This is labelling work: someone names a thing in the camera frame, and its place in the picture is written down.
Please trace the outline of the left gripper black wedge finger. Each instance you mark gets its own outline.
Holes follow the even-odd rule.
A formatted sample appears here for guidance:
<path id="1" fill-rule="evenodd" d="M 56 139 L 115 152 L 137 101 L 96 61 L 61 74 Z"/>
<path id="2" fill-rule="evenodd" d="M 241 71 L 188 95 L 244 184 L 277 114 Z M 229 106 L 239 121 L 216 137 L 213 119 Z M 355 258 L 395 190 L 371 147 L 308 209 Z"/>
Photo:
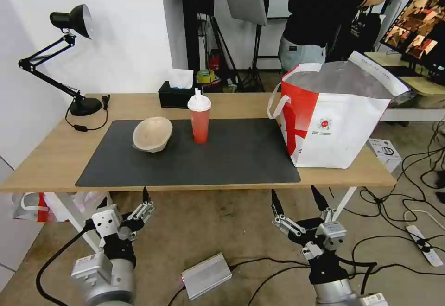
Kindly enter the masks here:
<path id="1" fill-rule="evenodd" d="M 123 221 L 121 226 L 129 228 L 132 232 L 140 231 L 150 218 L 154 208 L 149 192 L 147 188 L 144 187 L 142 191 L 142 203 L 132 213 L 122 216 Z"/>

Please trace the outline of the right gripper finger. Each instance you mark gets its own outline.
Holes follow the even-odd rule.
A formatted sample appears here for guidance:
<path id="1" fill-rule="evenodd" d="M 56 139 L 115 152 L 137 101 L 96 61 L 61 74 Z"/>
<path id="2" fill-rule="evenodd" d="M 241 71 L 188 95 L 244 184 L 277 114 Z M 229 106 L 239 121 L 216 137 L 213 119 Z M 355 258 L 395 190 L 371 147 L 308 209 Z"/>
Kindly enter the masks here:
<path id="1" fill-rule="evenodd" d="M 274 215 L 272 223 L 279 228 L 282 233 L 286 235 L 291 233 L 297 237 L 300 237 L 306 233 L 306 229 L 304 227 L 298 225 L 296 222 L 284 215 L 284 210 L 274 189 L 271 190 L 271 200 L 271 208 Z"/>
<path id="2" fill-rule="evenodd" d="M 320 218 L 325 223 L 331 223 L 335 221 L 336 209 L 331 209 L 328 205 L 325 197 L 320 193 L 320 191 L 311 185 L 311 191 L 314 197 L 314 201 L 320 211 Z"/>

